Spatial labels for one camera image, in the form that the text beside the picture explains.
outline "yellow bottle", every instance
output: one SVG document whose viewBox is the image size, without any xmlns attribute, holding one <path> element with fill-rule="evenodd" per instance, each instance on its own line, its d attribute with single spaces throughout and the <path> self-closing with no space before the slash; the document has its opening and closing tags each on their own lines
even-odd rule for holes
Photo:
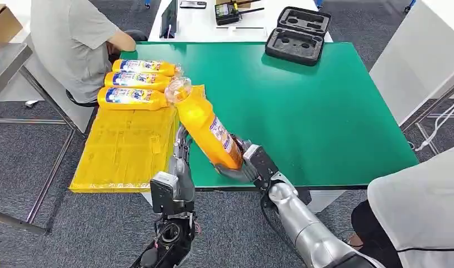
<svg viewBox="0 0 454 268">
<path fill-rule="evenodd" d="M 154 89 L 164 92 L 172 78 L 159 74 L 108 73 L 105 76 L 105 87 L 128 87 Z"/>
<path fill-rule="evenodd" d="M 109 110 L 151 110 L 167 107 L 166 97 L 152 89 L 101 88 L 97 95 L 101 108 Z"/>
<path fill-rule="evenodd" d="M 241 153 L 232 136 L 213 113 L 203 91 L 193 91 L 189 78 L 173 80 L 164 91 L 168 102 L 174 103 L 179 119 L 200 149 L 213 164 L 240 169 Z"/>
<path fill-rule="evenodd" d="M 156 60 L 116 60 L 112 71 L 125 73 L 162 74 L 165 76 L 181 76 L 182 70 L 179 65 Z"/>
</svg>

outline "cardboard box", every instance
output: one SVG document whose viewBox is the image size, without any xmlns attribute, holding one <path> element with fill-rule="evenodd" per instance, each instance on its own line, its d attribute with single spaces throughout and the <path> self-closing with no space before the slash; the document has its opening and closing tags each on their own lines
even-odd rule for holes
<svg viewBox="0 0 454 268">
<path fill-rule="evenodd" d="M 248 3 L 248 4 L 240 4 L 241 2 L 244 2 L 244 1 L 249 1 L 249 0 L 236 0 L 235 2 L 237 2 L 238 7 L 241 7 L 241 8 L 250 8 L 250 7 L 251 7 L 251 3 Z M 230 0 L 216 0 L 216 4 L 224 4 L 224 3 L 228 3 L 228 2 L 230 2 Z"/>
<path fill-rule="evenodd" d="M 23 27 L 11 10 L 0 4 L 0 47 L 10 42 Z"/>
</svg>

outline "person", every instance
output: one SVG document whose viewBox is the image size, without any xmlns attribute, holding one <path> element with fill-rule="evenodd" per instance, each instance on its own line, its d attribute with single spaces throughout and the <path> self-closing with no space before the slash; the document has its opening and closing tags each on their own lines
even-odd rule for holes
<svg viewBox="0 0 454 268">
<path fill-rule="evenodd" d="M 89 0 L 32 0 L 31 38 L 43 66 L 83 104 L 97 99 L 112 67 L 109 56 L 146 41 L 140 31 L 121 31 Z"/>
<path fill-rule="evenodd" d="M 351 246 L 386 268 L 454 268 L 454 148 L 373 180 Z"/>
</svg>

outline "green table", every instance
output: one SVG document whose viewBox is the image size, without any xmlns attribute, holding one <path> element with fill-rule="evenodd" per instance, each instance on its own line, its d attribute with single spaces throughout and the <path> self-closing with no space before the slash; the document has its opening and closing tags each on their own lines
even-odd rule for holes
<svg viewBox="0 0 454 268">
<path fill-rule="evenodd" d="M 182 65 L 224 126 L 263 145 L 295 186 L 366 187 L 418 163 L 352 44 L 326 44 L 314 67 L 271 58 L 264 43 L 147 43 L 124 59 Z M 218 175 L 195 144 L 198 188 L 252 186 Z"/>
</svg>

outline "gray t-shirt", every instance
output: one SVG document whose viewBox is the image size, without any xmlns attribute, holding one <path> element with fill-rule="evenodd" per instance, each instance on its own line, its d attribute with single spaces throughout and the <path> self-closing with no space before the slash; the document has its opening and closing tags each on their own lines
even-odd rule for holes
<svg viewBox="0 0 454 268">
<path fill-rule="evenodd" d="M 117 30 L 88 0 L 32 0 L 36 54 L 77 102 L 96 99 L 112 67 L 105 42 Z"/>
</svg>

